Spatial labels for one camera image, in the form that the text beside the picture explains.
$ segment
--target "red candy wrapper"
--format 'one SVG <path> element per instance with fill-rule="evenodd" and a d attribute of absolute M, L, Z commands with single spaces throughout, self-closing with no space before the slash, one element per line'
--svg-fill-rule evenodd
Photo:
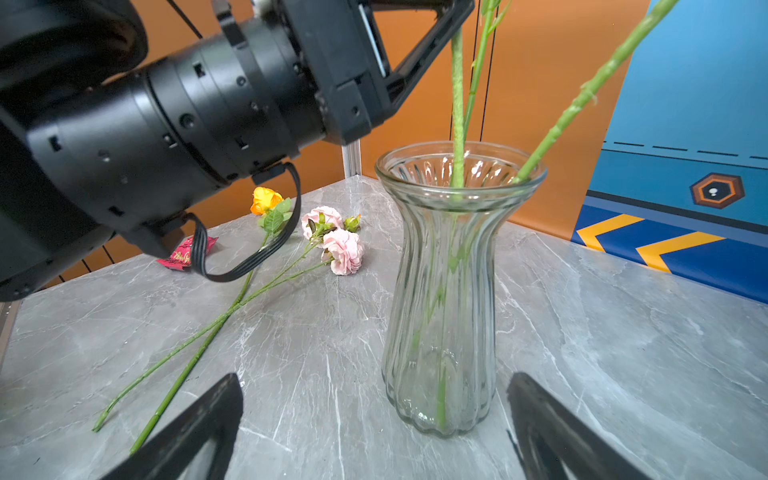
<path fill-rule="evenodd" d="M 192 239 L 193 237 L 189 237 L 184 242 L 182 242 L 169 259 L 158 260 L 157 262 L 160 265 L 172 270 L 184 270 L 184 267 L 190 266 L 192 264 L 192 259 L 190 258 L 190 251 L 192 250 Z M 210 248 L 214 245 L 214 243 L 216 243 L 216 240 L 219 240 L 219 237 L 208 239 L 208 248 L 205 250 L 205 253 L 210 252 Z"/>

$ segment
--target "orange rose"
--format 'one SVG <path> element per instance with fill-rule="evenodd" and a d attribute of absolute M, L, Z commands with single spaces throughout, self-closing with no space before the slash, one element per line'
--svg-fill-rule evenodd
<path fill-rule="evenodd" d="M 275 190 L 264 187 L 256 187 L 253 191 L 253 205 L 250 211 L 254 215 L 264 215 L 268 210 L 277 207 L 283 201 L 283 197 Z"/>

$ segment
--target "ribbed glass vase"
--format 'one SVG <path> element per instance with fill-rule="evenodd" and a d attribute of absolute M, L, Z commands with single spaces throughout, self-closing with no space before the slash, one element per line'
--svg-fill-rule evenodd
<path fill-rule="evenodd" d="M 465 188 L 451 188 L 453 143 L 416 144 L 376 162 L 403 219 L 382 374 L 400 417 L 438 435 L 467 432 L 495 392 L 494 245 L 546 177 L 512 185 L 527 154 L 467 142 Z"/>

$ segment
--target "gray marble surface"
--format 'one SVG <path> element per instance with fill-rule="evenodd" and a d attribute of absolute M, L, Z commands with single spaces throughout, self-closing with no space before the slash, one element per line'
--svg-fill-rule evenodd
<path fill-rule="evenodd" d="M 496 396 L 449 440 L 418 433 L 379 372 L 401 244 L 375 180 L 305 196 L 363 215 L 364 268 L 319 270 L 230 319 L 159 427 L 227 372 L 245 413 L 228 478 L 516 478 Z M 214 229 L 221 271 L 261 242 L 255 217 Z M 303 241 L 270 258 L 256 284 Z M 508 224 L 496 270 L 498 388 L 529 372 L 652 478 L 768 478 L 768 306 Z M 135 257 L 22 304 L 0 372 L 0 478 L 98 478 L 126 457 L 191 351 L 119 403 L 124 386 L 227 309 L 241 282 L 208 283 Z"/>

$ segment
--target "black cable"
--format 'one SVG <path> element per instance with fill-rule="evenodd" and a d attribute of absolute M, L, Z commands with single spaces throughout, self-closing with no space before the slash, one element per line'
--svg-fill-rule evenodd
<path fill-rule="evenodd" d="M 275 174 L 281 174 L 285 170 L 288 170 L 291 174 L 291 177 L 293 177 L 294 184 L 296 185 L 296 205 L 293 207 L 293 214 L 290 216 L 290 219 L 288 219 L 288 223 L 283 228 L 283 231 L 280 232 L 280 235 L 273 242 L 267 245 L 266 248 L 255 252 L 253 255 L 243 260 L 240 265 L 234 267 L 229 272 L 208 273 L 205 270 L 205 254 L 208 250 L 208 232 L 205 230 L 203 222 L 201 222 L 200 219 L 195 216 L 195 214 L 187 214 L 185 219 L 191 220 L 195 223 L 194 238 L 192 239 L 192 248 L 190 253 L 192 260 L 192 270 L 214 282 L 231 282 L 232 280 L 237 280 L 238 278 L 259 266 L 260 263 L 266 260 L 273 253 L 277 252 L 277 250 L 282 247 L 285 242 L 288 241 L 291 234 L 296 229 L 296 225 L 299 224 L 299 218 L 301 217 L 301 180 L 299 179 L 299 172 L 296 171 L 296 167 L 294 167 L 290 162 L 277 164 L 274 167 L 271 167 L 270 170 L 273 170 Z"/>
<path fill-rule="evenodd" d="M 184 12 L 181 10 L 181 8 L 179 8 L 179 5 L 176 5 L 176 2 L 174 2 L 174 0 L 165 0 L 165 1 L 166 1 L 166 2 L 168 2 L 168 4 L 171 6 L 171 8 L 172 8 L 173 10 L 175 10 L 175 11 L 176 11 L 176 13 L 177 13 L 177 14 L 179 14 L 179 16 L 181 17 L 181 19 L 182 19 L 182 20 L 184 20 L 184 23 L 186 23 L 186 24 L 187 24 L 187 27 L 189 27 L 189 28 L 190 28 L 190 30 L 192 30 L 192 32 L 193 32 L 193 33 L 194 33 L 194 34 L 197 36 L 197 39 L 198 39 L 198 40 L 202 39 L 202 38 L 203 38 L 203 35 L 200 33 L 200 30 L 197 30 L 197 28 L 194 26 L 194 24 L 192 23 L 192 21 L 190 20 L 190 18 L 189 18 L 189 17 L 187 17 L 187 14 L 186 14 L 186 13 L 184 13 Z"/>

